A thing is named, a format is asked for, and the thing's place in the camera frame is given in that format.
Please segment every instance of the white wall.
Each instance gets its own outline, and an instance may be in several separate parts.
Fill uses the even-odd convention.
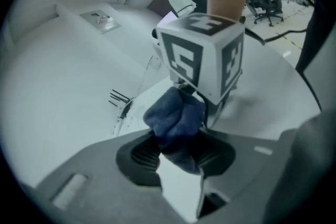
[[[107,38],[79,16],[97,9],[113,12],[124,32]],[[57,12],[19,41],[0,69],[1,146],[18,179],[33,187],[82,148],[112,137],[120,114],[108,102],[112,89],[136,97],[168,75],[148,64],[155,15],[122,15],[90,0],[59,3]],[[129,31],[130,20],[146,22],[149,34]]]
[[[114,18],[121,27],[102,34],[80,17],[80,14],[96,10],[101,10]],[[161,20],[161,17],[154,12],[129,6],[112,7],[97,0],[67,0],[57,5],[57,11],[62,16],[73,18],[74,25],[83,24],[86,28],[83,34],[89,35],[87,38],[92,39],[92,36],[95,36],[99,39],[98,48],[104,51],[104,55],[113,57],[118,53],[120,64],[133,72],[139,80],[143,79],[145,70],[148,72],[154,68],[150,70],[152,79],[146,80],[146,89],[168,76],[163,66],[156,70],[149,65],[150,59],[154,56],[153,45],[156,46],[157,42],[152,38],[152,30]]]
[[[112,88],[132,97],[132,78],[100,61],[90,40],[56,18],[24,38],[2,75],[2,147],[17,177],[31,186],[83,147],[112,136],[118,116]]]

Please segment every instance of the black cable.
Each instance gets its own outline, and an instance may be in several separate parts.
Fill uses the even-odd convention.
[[[286,32],[284,32],[284,33],[282,33],[282,34],[280,34],[278,36],[266,38],[264,41],[265,41],[265,43],[268,43],[268,42],[272,42],[274,40],[277,40],[277,39],[279,39],[281,37],[284,37],[285,35],[287,35],[289,33],[304,33],[306,31],[307,31],[307,29],[304,29],[304,30],[288,30],[288,31],[286,31]]]
[[[117,92],[116,90],[112,89],[112,92],[116,92],[117,94],[121,95],[122,97],[125,97],[127,100],[130,100],[127,96],[124,96],[120,92]]]
[[[114,106],[118,107],[115,103],[112,103],[110,100],[109,100],[109,102],[110,102],[111,104],[113,104]]]
[[[265,41],[258,36],[256,33],[254,33],[253,31],[251,31],[250,29],[245,28],[245,34],[250,36],[251,38],[256,39],[257,41],[259,41],[263,46],[265,45]]]

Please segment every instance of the white panel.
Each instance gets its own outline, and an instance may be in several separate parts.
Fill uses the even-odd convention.
[[[18,0],[10,12],[11,16],[18,16],[26,10],[39,9],[41,6],[55,4],[60,0]]]
[[[9,26],[12,30],[13,41],[18,42],[36,27],[56,17],[56,5],[48,5],[39,10],[27,10],[21,17],[10,17]]]

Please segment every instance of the black chair leg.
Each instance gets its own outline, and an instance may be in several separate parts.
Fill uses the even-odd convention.
[[[272,21],[271,21],[271,18],[270,18],[270,16],[267,16],[267,18],[268,18],[268,20],[269,20],[269,26],[270,26],[270,27],[272,27],[272,26],[273,26],[273,24],[272,24]]]
[[[279,18],[279,19],[281,19],[281,21],[283,22],[283,18],[281,17],[281,16],[279,16],[279,15],[272,15],[272,17],[274,17],[274,18]]]

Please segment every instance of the cable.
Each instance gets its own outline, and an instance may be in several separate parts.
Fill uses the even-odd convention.
[[[265,45],[265,40],[263,40],[260,36],[258,36],[256,33],[254,33],[253,31],[251,31],[250,29],[245,28],[245,34],[250,36],[251,38],[256,39],[257,41],[259,41],[263,46]]]
[[[145,73],[143,74],[142,81],[141,81],[140,87],[139,87],[139,89],[138,89],[138,94],[136,95],[137,97],[138,97],[139,94],[140,94],[140,90],[141,90],[141,88],[142,88],[142,86],[143,86],[143,83],[144,83],[144,81],[145,81],[146,72],[147,72],[147,70],[148,70],[148,68],[149,68],[149,65],[150,65],[150,62],[151,62],[152,58],[153,58],[153,56],[151,57],[151,59],[149,59],[149,61],[148,61],[148,63],[147,63]]]
[[[277,40],[281,37],[284,37],[285,35],[287,35],[289,33],[304,33],[306,31],[307,31],[307,29],[304,29],[304,30],[288,30],[288,31],[286,31],[286,32],[284,32],[284,33],[282,33],[278,36],[267,38],[267,39],[264,40],[264,42],[265,43],[272,42],[272,41]]]

